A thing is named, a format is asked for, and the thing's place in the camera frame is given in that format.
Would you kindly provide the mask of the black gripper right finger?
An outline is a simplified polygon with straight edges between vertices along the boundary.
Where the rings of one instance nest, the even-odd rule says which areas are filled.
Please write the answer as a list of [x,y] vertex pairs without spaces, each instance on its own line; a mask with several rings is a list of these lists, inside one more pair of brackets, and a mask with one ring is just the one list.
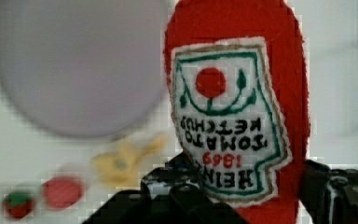
[[313,224],[358,224],[358,170],[307,160],[299,200]]

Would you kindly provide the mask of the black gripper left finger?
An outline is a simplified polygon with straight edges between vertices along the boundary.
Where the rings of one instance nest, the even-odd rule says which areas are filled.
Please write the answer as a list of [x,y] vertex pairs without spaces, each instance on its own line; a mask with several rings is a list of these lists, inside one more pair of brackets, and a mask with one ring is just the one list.
[[248,224],[232,207],[214,203],[183,153],[148,173],[140,188],[122,190],[82,224]]

